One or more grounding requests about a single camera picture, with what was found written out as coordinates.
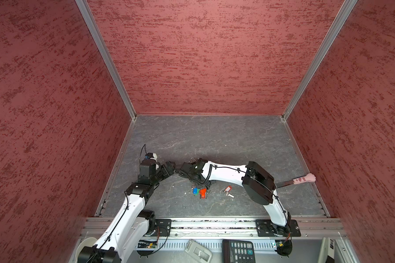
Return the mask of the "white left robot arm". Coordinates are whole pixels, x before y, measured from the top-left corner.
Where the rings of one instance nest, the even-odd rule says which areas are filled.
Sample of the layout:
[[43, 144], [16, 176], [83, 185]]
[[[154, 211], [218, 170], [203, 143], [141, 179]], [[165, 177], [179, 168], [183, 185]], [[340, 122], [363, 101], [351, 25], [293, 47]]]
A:
[[170, 161], [160, 164], [155, 158], [142, 160], [138, 180], [124, 192], [119, 212], [99, 239], [90, 237], [81, 242], [76, 262], [126, 263], [144, 236], [155, 235], [151, 247], [156, 247], [161, 228], [156, 225], [155, 212], [144, 208], [160, 182], [174, 174], [175, 167]]

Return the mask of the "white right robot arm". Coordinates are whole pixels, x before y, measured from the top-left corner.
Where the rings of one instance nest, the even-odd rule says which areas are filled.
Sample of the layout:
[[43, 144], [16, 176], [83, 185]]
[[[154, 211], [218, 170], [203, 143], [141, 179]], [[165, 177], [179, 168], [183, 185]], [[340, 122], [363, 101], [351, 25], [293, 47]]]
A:
[[279, 199], [274, 177], [256, 162], [226, 165], [198, 159], [193, 163], [183, 163], [174, 172], [206, 189], [213, 181], [241, 186], [252, 201], [265, 208], [275, 229], [290, 227], [291, 216]]

